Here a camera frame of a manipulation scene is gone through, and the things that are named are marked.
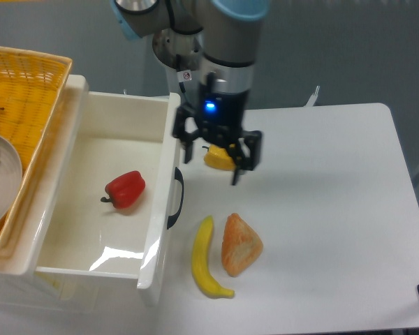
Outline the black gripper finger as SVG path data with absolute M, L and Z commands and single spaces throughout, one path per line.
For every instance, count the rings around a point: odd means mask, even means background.
M 261 160 L 263 133 L 261 131 L 242 131 L 234 143 L 228 146 L 228 155 L 235 169 L 231 184 L 235 186 L 245 171 L 253 171 Z
M 196 126 L 196 129 L 191 132 L 186 130 L 186 121 L 188 119 L 192 119 Z M 184 149 L 184 163 L 189 163 L 193 158 L 193 143 L 200 137 L 197 113 L 190 103 L 182 103 L 176 109 L 172 136 L 180 141 L 181 146 Z

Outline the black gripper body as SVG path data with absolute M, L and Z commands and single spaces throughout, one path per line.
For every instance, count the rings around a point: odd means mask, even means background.
M 240 149 L 242 120 L 249 91 L 236 94 L 210 92 L 199 87 L 194 117 L 198 137 L 218 147 Z

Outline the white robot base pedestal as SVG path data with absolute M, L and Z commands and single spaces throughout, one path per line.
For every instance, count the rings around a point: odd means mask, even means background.
M 168 89 L 179 94 L 182 102 L 198 102 L 200 59 L 203 55 L 203 33 L 192 35 L 164 29 L 152 39 L 152 48 L 166 73 Z

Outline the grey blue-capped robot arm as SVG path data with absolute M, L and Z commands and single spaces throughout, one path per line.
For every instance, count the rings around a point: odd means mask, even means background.
M 232 183 L 260 163 L 263 134 L 242 126 L 269 1 L 112 1 L 124 34 L 152 36 L 157 59 L 176 72 L 184 102 L 173 137 L 193 155 L 202 138 L 227 151 Z

